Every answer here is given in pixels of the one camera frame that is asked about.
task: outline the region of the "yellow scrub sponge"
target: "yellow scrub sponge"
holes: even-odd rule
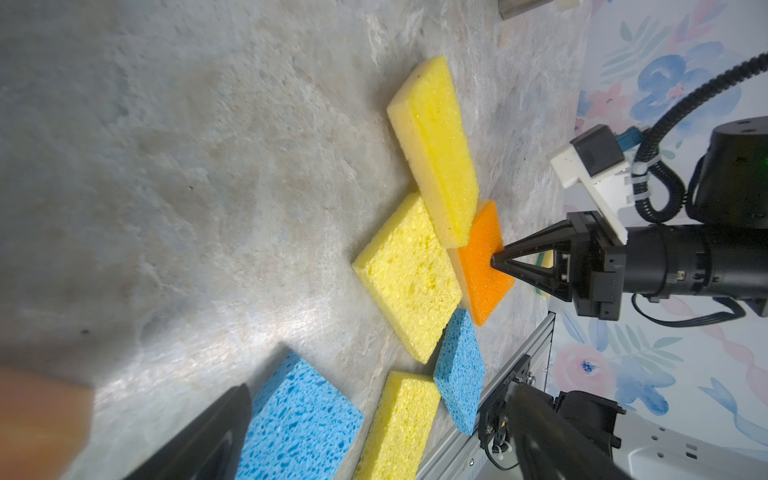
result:
[[[552,250],[547,250],[546,252],[539,253],[538,258],[536,259],[536,265],[544,268],[552,268],[554,265],[554,252]],[[534,288],[534,290],[536,290],[536,293],[539,295],[549,298],[549,293],[542,292],[539,288]]]
[[[445,57],[416,67],[386,111],[440,241],[463,247],[479,188]]]
[[[415,478],[439,402],[428,376],[390,372],[354,479]]]
[[[421,195],[406,197],[353,269],[408,353],[427,363],[462,289]]]

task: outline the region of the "sponge scrubber layer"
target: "sponge scrubber layer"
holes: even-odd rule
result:
[[[458,308],[445,328],[440,356],[435,367],[435,384],[458,430],[471,435],[475,430],[475,417],[485,365],[475,328],[469,312]]]
[[[253,399],[237,480],[331,479],[363,414],[291,352]]]
[[[536,265],[542,266],[544,268],[552,268],[552,266],[554,265],[554,252],[552,250],[547,250],[546,252],[540,252],[536,259]],[[549,298],[549,293],[541,291],[541,289],[539,289],[538,287],[536,287],[534,290],[539,295],[545,298]]]
[[[354,479],[415,478],[439,402],[429,377],[390,372]]]
[[[491,268],[491,256],[503,249],[496,203],[489,201],[475,217],[469,243],[458,249],[460,267],[457,271],[465,298],[462,305],[469,307],[473,320],[479,326],[485,323],[504,295],[515,285],[514,278]]]
[[[427,363],[462,290],[419,194],[400,204],[353,269],[408,353]]]
[[[420,64],[387,107],[445,248],[463,247],[478,201],[462,113],[445,57]]]

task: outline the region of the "coiled cable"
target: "coiled cable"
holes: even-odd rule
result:
[[[644,135],[640,147],[637,149],[635,162],[648,162],[659,154],[659,144],[670,131],[680,123],[690,112],[696,110],[704,102],[715,95],[739,84],[754,75],[768,71],[768,52],[752,57],[741,65],[731,68],[717,75],[712,80],[690,92],[683,100],[675,104],[664,114],[659,121]],[[636,200],[634,203],[637,212],[643,220],[651,223],[663,223],[669,221],[683,208],[686,192],[685,184],[663,161],[651,165],[648,171],[658,178],[669,192],[667,205],[661,210],[655,210],[650,204],[650,198]],[[648,183],[642,182],[634,185],[634,194],[642,194],[648,191]]]

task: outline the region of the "wall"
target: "wall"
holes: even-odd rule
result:
[[[594,0],[574,135],[596,124],[616,132],[652,125],[670,106],[714,75],[766,49],[764,0]],[[768,114],[768,74],[707,102],[662,142],[667,164],[686,182],[713,127]],[[651,198],[661,207],[663,187]],[[566,211],[593,210],[580,185],[565,192]],[[624,225],[645,225],[634,209]],[[681,212],[671,223],[691,223]],[[707,298],[672,297],[641,307],[660,319],[699,316],[722,307]],[[548,391],[572,389],[616,399],[668,428],[768,461],[768,323],[751,312],[716,326],[671,329],[622,299],[617,323],[578,317],[551,301],[555,328]]]

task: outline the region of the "table surface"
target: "table surface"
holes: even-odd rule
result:
[[[411,359],[350,267],[415,190],[385,108],[444,54],[506,242],[564,217],[589,2],[37,2],[2,15],[0,362],[93,385],[65,478],[122,478],[295,349],[366,415]],[[545,317],[518,282],[488,381]],[[447,432],[443,404],[428,449]]]

